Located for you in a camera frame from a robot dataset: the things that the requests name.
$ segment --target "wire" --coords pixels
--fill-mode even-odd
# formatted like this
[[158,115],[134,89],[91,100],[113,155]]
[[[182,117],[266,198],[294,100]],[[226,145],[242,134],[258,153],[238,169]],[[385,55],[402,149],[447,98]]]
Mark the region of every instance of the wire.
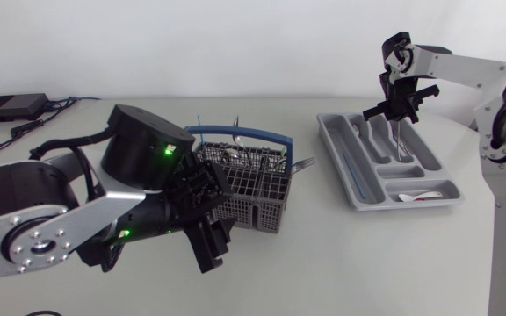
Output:
[[83,136],[74,139],[66,139],[66,140],[49,140],[44,144],[31,149],[31,156],[28,159],[40,160],[42,156],[49,152],[50,150],[59,149],[59,148],[71,148],[71,147],[80,147],[87,146],[91,144],[97,144],[103,140],[108,140],[114,135],[114,132],[111,131],[108,127],[101,133],[96,133],[90,136]]
[[17,140],[20,140],[23,136],[27,135],[28,133],[34,131],[35,129],[45,125],[47,122],[55,119],[60,113],[62,113],[64,110],[68,109],[69,107],[71,107],[73,104],[75,104],[77,101],[80,101],[80,100],[100,100],[99,98],[97,97],[68,97],[68,98],[65,98],[65,99],[62,99],[62,100],[58,100],[58,101],[48,101],[47,102],[47,107],[48,105],[50,107],[52,106],[56,106],[56,105],[59,105],[59,104],[62,104],[65,102],[65,105],[62,105],[62,106],[59,106],[59,107],[54,107],[53,110],[51,111],[54,111],[55,110],[55,113],[52,114],[50,117],[48,118],[45,118],[45,119],[42,119],[39,124],[31,127],[31,128],[27,128],[25,130],[21,130],[19,133],[17,133],[17,135],[15,136],[12,136],[9,140],[6,140],[2,143],[0,143],[0,150],[3,150],[5,148],[7,148],[9,145],[11,145],[12,143],[14,143],[15,141]]
[[69,149],[71,149],[71,151],[76,155],[77,160],[81,165],[83,175],[85,176],[85,184],[87,186],[87,199],[92,201],[95,199],[95,186],[93,185],[93,176],[91,176],[89,161],[78,147],[70,147]]

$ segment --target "power adapter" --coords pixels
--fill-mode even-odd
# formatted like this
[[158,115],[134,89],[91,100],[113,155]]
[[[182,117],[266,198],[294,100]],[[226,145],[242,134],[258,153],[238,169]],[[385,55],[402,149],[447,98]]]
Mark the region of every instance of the power adapter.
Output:
[[0,122],[35,120],[44,113],[48,98],[44,93],[0,96]]

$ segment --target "white table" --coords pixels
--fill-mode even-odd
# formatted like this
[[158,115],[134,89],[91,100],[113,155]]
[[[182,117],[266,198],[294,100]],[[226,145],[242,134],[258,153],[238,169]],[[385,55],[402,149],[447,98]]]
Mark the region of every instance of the white table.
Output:
[[[200,274],[186,236],[175,233],[126,245],[107,274],[72,255],[53,269],[0,278],[0,315],[487,314],[493,195],[481,177],[476,133],[425,111],[415,125],[464,204],[382,212],[349,207],[315,115],[362,111],[378,101],[132,99],[85,101],[65,111],[0,152],[0,163],[27,158],[44,140],[101,131],[115,103],[179,126],[196,125],[197,115],[203,124],[229,125],[239,114],[240,126],[292,137],[295,161],[315,156],[317,163],[294,177],[280,232],[234,228],[218,269]],[[1,123],[0,141],[17,124]]]

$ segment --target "dish rack basket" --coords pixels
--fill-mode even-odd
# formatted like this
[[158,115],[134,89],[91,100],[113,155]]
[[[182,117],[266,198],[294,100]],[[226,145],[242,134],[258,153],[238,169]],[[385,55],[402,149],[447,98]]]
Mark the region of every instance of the dish rack basket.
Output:
[[[187,126],[192,134],[227,134],[267,140],[286,146],[281,150],[203,142],[194,150],[200,161],[222,166],[234,195],[213,209],[215,219],[236,218],[235,226],[278,233],[292,180],[293,139],[257,129],[233,126]],[[232,157],[227,149],[235,150]]]

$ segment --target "cutlery tray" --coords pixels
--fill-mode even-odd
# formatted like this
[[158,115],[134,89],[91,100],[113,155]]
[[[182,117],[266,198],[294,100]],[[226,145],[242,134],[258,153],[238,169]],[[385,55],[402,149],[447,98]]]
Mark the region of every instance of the cutlery tray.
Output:
[[[351,205],[357,211],[455,205],[464,197],[410,123],[400,122],[401,155],[397,154],[397,122],[383,115],[365,121],[360,113],[318,114],[320,135]],[[402,202],[399,194],[416,196],[439,191],[442,197]]]

